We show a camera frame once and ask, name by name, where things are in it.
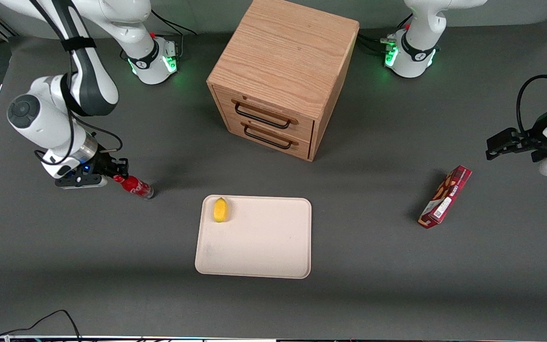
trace gray mat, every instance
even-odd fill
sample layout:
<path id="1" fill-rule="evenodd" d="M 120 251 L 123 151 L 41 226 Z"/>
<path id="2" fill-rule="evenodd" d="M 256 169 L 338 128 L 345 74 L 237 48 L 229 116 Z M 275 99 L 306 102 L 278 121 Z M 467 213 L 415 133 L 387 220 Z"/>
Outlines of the gray mat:
<path id="1" fill-rule="evenodd" d="M 384 31 L 367 32 L 382 37 Z M 119 157 L 159 191 L 56 189 L 6 122 L 33 79 L 63 73 L 57 42 L 13 41 L 0 93 L 0 331 L 67 309 L 85 335 L 547 340 L 547 178 L 529 154 L 487 162 L 515 96 L 547 73 L 547 23 L 450 28 L 417 80 L 360 47 L 313 163 L 226 132 L 206 77 L 229 35 L 186 39 L 179 73 L 146 86 L 98 52 L 119 87 Z M 527 125 L 547 82 L 525 94 Z M 99 134 L 100 143 L 115 142 Z M 445 222 L 416 218 L 443 175 L 474 174 Z M 200 204 L 212 193 L 306 197 L 312 272 L 300 281 L 200 275 Z M 69 335 L 64 318 L 34 333 Z"/>

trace drawer handle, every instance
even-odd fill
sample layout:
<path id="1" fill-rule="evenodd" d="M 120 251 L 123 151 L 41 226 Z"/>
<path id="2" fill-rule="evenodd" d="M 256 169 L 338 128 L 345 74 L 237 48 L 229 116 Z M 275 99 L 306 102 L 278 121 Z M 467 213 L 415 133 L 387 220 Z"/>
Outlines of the drawer handle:
<path id="1" fill-rule="evenodd" d="M 280 125 L 278 123 L 272 123 L 271 121 L 269 120 L 266 120 L 266 119 L 261 119 L 260 117 L 258 116 L 254 116 L 252 114 L 248 114 L 246 113 L 245 111 L 241 111 L 239 110 L 239 102 L 236 102 L 236 113 L 237 114 L 240 114 L 241 116 L 243 117 L 247 117 L 249 119 L 253 119 L 255 121 L 258 121 L 259 123 L 264 123 L 265 125 L 270 125 L 270 126 L 273 126 L 275 128 L 280 128 L 280 130 L 286 130 L 286 128 L 288 128 L 288 126 L 291 124 L 291 119 L 287 119 L 286 120 L 286 125 Z"/>
<path id="2" fill-rule="evenodd" d="M 261 138 L 260 136 L 258 135 L 255 135 L 255 134 L 252 134 L 250 132 L 248 132 L 248 129 L 250 127 L 248 125 L 245 125 L 244 126 L 244 134 L 246 134 L 247 136 L 249 136 L 250 138 L 254 138 L 256 140 L 259 140 L 259 141 L 263 141 L 264 143 L 268 143 L 269 145 L 273 145 L 273 146 L 276 146 L 278 149 L 282 149 L 282 150 L 288 150 L 290 149 L 290 147 L 292 146 L 292 141 L 289 141 L 288 142 L 288 145 L 282 145 L 280 143 L 277 143 L 277 142 L 273 142 L 273 141 L 270 141 L 270 140 L 267 140 L 265 138 Z"/>

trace cable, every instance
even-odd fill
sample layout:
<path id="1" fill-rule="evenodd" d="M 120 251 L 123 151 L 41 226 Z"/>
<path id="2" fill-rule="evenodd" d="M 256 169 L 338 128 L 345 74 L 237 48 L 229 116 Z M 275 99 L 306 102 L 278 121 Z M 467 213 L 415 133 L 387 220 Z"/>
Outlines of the cable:
<path id="1" fill-rule="evenodd" d="M 520 104 L 521 104 L 521 101 L 523 100 L 523 94 L 525 92 L 525 89 L 535 80 L 539 80 L 541 78 L 545 78 L 547 79 L 547 75 L 537 75 L 537 76 L 533 76 L 532 78 L 529 78 L 524 84 L 522 87 L 520 87 L 520 90 L 519 90 L 519 95 L 517 96 L 517 99 L 516 99 L 516 121 L 519 125 L 519 130 L 520 130 L 520 134 L 523 135 L 523 137 L 525 137 L 525 139 L 527 139 L 528 141 L 530 141 L 531 145 L 533 145 L 533 147 L 535 147 L 537 150 L 539 150 L 540 152 L 543 152 L 543 153 L 546 153 L 547 154 L 547 151 L 546 149 L 543 149 L 543 147 L 540 147 L 538 145 L 538 141 L 534 138 L 531 138 L 530 136 L 527 135 L 526 131 L 525 131 L 525 128 L 523 126 L 523 119 L 522 119 L 522 114 L 520 112 Z"/>
<path id="2" fill-rule="evenodd" d="M 31 329 L 33 329 L 37 324 L 41 323 L 41 321 L 45 320 L 46 318 L 50 317 L 50 316 L 53 316 L 54 314 L 57 314 L 59 312 L 63 312 L 67 315 L 67 317 L 69 318 L 71 324 L 73 325 L 73 330 L 75 331 L 75 335 L 77 337 L 77 340 L 78 342 L 80 342 L 82 340 L 82 338 L 80 337 L 80 332 L 79 330 L 77 329 L 77 325 L 75 324 L 75 321 L 73 321 L 73 318 L 71 318 L 71 315 L 69 314 L 69 312 L 67 312 L 67 310 L 64 310 L 64 309 L 61 309 L 61 310 L 56 310 L 54 312 L 52 312 L 51 314 L 48 314 L 48 316 L 44 316 L 42 318 L 40 318 L 37 322 L 33 323 L 33 325 L 31 325 L 30 327 L 28 328 L 20 328 L 20 329 L 14 329 L 14 330 L 11 330 L 11 331 L 6 331 L 6 332 L 3 332 L 3 333 L 0 333 L 0 337 L 1 336 L 5 336 L 5 335 L 9 335 L 11 333 L 17 333 L 19 331 L 30 331 Z"/>
<path id="3" fill-rule="evenodd" d="M 374 48 L 374 47 L 368 45 L 365 41 L 362 41 L 362 40 L 358 39 L 357 42 L 358 42 L 359 44 L 361 44 L 362 46 L 364 46 L 365 48 L 367 48 L 367 49 L 373 51 L 373 52 L 374 52 L 375 54 L 377 54 L 378 56 L 380 56 L 380 55 L 382 54 L 382 51 L 381 51 L 381 50 L 377 50 L 377 48 Z"/>
<path id="4" fill-rule="evenodd" d="M 183 52 L 185 50 L 185 35 L 179 31 L 178 28 L 176 28 L 175 26 L 178 26 L 179 28 L 181 29 L 185 29 L 185 30 L 188 30 L 190 31 L 191 33 L 193 33 L 194 35 L 198 35 L 195 31 L 193 30 L 189 30 L 188 28 L 185 28 L 184 26 L 181 26 L 181 25 L 178 25 L 168 19 L 165 19 L 163 17 L 161 17 L 161 15 L 159 15 L 158 13 L 156 13 L 155 11 L 151 11 L 156 17 L 158 17 L 158 19 L 160 19 L 164 24 L 166 24 L 167 26 L 169 26 L 169 28 L 175 30 L 179 35 L 180 35 L 180 52 L 179 52 L 179 57 L 182 57 L 183 56 Z"/>
<path id="5" fill-rule="evenodd" d="M 175 22 L 172 22 L 172 21 L 170 21 L 170 20 L 168 20 L 168 19 L 165 19 L 165 18 L 161 17 L 161 15 L 159 15 L 158 13 L 156 13 L 156 11 L 154 11 L 153 9 L 151 10 L 151 12 L 153 13 L 153 15 L 155 15 L 156 17 L 158 17 L 158 19 L 160 19 L 160 20 L 163 21 L 163 22 L 167 22 L 167 23 L 169 23 L 169 24 L 172 24 L 172 25 L 174 25 L 174 26 L 177 26 L 178 28 L 181 28 L 181 29 L 184 29 L 184 30 L 186 30 L 186 31 L 189 31 L 189 32 L 193 33 L 194 35 L 198 35 L 194 30 L 190 30 L 190 29 L 186 28 L 185 26 L 178 25 L 178 24 L 176 24 Z"/>
<path id="6" fill-rule="evenodd" d="M 67 77 L 67 87 L 69 87 L 69 89 L 71 89 L 71 75 L 72 74 L 73 74 L 73 59 L 72 59 L 71 53 L 69 52 L 69 76 Z M 37 159 L 39 159 L 39 161 L 42 162 L 43 164 L 51 165 L 51 166 L 60 165 L 67 158 L 69 158 L 69 155 L 71 154 L 71 150 L 73 149 L 73 144 L 75 143 L 75 128 L 73 127 L 73 117 L 72 117 L 72 115 L 73 114 L 71 113 L 71 110 L 69 109 L 69 107 L 67 107 L 67 117 L 69 118 L 69 129 L 71 130 L 71 135 L 70 135 L 69 149 L 67 149 L 67 153 L 65 154 L 65 157 L 63 157 L 61 160 L 59 160 L 57 162 L 49 162 L 49 161 L 44 160 L 40 156 L 40 154 L 42 156 L 44 154 L 46 154 L 45 152 L 40 151 L 40 150 L 34 150 L 33 154 L 35 154 Z"/>
<path id="7" fill-rule="evenodd" d="M 358 38 L 362 38 L 362 39 L 367 40 L 367 41 L 372 41 L 373 43 L 379 43 L 379 39 L 367 37 L 367 36 L 363 35 L 362 33 L 358 33 Z"/>
<path id="8" fill-rule="evenodd" d="M 402 25 L 404 25 L 411 17 L 413 16 L 413 14 L 411 13 L 410 15 L 408 15 L 408 17 L 406 17 L 400 24 L 398 24 L 398 26 L 396 26 L 397 29 L 401 28 Z M 363 35 L 362 33 L 358 33 L 358 38 L 362 38 L 366 41 L 372 41 L 373 43 L 379 43 L 379 39 L 375 39 L 375 38 L 371 38 L 371 37 L 368 37 L 368 36 L 365 36 Z M 360 44 L 366 46 L 369 50 L 372 50 L 372 51 L 375 51 L 375 52 L 378 52 L 380 53 L 380 51 L 378 50 L 375 50 L 374 48 L 366 45 L 363 41 L 358 41 Z"/>
<path id="9" fill-rule="evenodd" d="M 400 24 L 398 24 L 398 26 L 396 26 L 397 29 L 401 28 L 402 25 L 406 24 L 406 22 L 413 16 L 413 14 L 411 13 L 410 15 L 408 15 L 408 17 L 406 17 Z"/>
<path id="10" fill-rule="evenodd" d="M 100 128 L 100 127 L 97 127 L 97 126 L 94 126 L 94 125 L 91 125 L 89 123 L 86 123 L 85 121 L 83 121 L 82 119 L 80 119 L 79 117 L 77 117 L 77 115 L 71 113 L 71 115 L 73 116 L 74 119 L 76 119 L 76 121 L 79 121 L 80 124 L 84 125 L 84 126 L 88 126 L 90 127 L 91 129 L 93 130 L 98 130 L 100 132 L 103 132 L 104 134 L 108 134 L 110 136 L 112 136 L 113 138 L 117 139 L 117 142 L 120 144 L 119 147 L 117 147 L 117 149 L 112 149 L 112 150 L 104 150 L 104 151 L 100 151 L 100 153 L 109 153 L 109 152 L 117 152 L 119 150 L 122 149 L 123 147 L 123 141 L 122 139 L 117 136 L 116 134 L 114 134 L 113 132 L 109 132 L 108 130 L 105 130 L 103 128 Z"/>

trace green indicator light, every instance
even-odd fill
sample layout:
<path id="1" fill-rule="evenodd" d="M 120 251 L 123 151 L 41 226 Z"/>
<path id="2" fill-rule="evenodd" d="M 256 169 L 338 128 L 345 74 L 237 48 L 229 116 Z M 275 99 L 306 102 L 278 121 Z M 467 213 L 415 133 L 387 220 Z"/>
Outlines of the green indicator light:
<path id="1" fill-rule="evenodd" d="M 130 67 L 132 68 L 132 73 L 136 75 L 136 70 L 134 70 L 134 65 L 132 65 L 130 58 L 128 59 L 128 64 L 130 64 Z"/>
<path id="2" fill-rule="evenodd" d="M 171 74 L 176 71 L 176 58 L 161 56 L 161 60 L 166 64 L 166 67 Z"/>
<path id="3" fill-rule="evenodd" d="M 428 67 L 432 65 L 432 61 L 434 60 L 435 54 L 436 54 L 436 49 L 434 48 L 434 51 L 432 51 L 432 56 L 430 56 L 430 61 L 427 62 Z"/>
<path id="4" fill-rule="evenodd" d="M 392 65 L 394 65 L 394 62 L 396 60 L 396 56 L 398 56 L 398 48 L 394 47 L 392 50 L 390 50 L 387 53 L 387 56 L 386 56 L 386 65 L 388 67 L 391 67 Z"/>

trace lemon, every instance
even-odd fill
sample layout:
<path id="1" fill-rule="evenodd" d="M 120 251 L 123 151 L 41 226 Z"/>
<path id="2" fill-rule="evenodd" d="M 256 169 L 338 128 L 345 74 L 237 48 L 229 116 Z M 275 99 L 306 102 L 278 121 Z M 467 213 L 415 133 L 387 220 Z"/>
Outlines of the lemon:
<path id="1" fill-rule="evenodd" d="M 215 202 L 215 209 L 213 210 L 213 217 L 216 222 L 221 223 L 227 219 L 227 202 L 225 199 L 220 198 Z"/>

